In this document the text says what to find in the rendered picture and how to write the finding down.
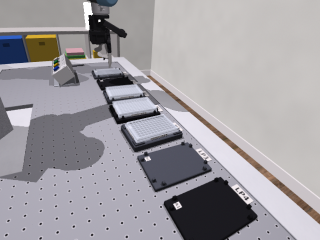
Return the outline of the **grey operator panel with coloured keys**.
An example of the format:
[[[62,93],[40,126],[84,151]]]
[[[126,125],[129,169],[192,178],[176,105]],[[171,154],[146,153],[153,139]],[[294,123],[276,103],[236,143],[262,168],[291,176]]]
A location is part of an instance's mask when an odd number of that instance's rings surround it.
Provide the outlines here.
[[[52,61],[52,76],[54,87],[76,85],[73,67],[84,66],[84,64],[72,65],[65,54],[56,57]]]

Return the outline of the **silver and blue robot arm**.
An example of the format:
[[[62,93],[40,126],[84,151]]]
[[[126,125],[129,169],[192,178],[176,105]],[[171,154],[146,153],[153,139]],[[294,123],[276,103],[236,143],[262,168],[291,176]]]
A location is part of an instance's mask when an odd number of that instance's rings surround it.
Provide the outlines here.
[[[110,7],[114,6],[118,0],[87,0],[91,4],[91,13],[93,15],[108,16],[110,14]],[[118,34],[121,38],[126,38],[127,33],[124,29],[119,29],[108,21],[104,20],[103,26]]]

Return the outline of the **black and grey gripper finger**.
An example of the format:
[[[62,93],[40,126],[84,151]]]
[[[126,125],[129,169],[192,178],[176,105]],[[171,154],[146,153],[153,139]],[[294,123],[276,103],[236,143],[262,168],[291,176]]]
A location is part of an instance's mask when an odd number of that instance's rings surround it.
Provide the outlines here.
[[[108,35],[106,38],[106,44],[103,44],[101,46],[101,51],[99,51],[97,53],[97,55],[100,58],[105,58],[108,59],[108,66],[109,68],[111,67],[112,64],[112,48],[111,48],[111,40],[110,40],[110,36]]]
[[[103,44],[106,45],[106,43],[103,43]],[[95,47],[95,48],[94,48],[94,51],[95,51],[95,52],[100,52],[100,51],[102,50],[102,45],[103,45],[103,44],[99,44],[98,47]]]

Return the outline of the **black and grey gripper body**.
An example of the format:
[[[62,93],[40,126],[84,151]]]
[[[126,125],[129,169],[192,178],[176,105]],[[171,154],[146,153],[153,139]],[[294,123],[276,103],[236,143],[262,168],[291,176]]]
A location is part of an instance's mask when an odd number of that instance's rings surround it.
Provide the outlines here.
[[[110,36],[110,30],[104,27],[103,24],[105,19],[109,18],[109,15],[88,15],[89,39],[93,45],[101,45],[106,43],[107,36]]]

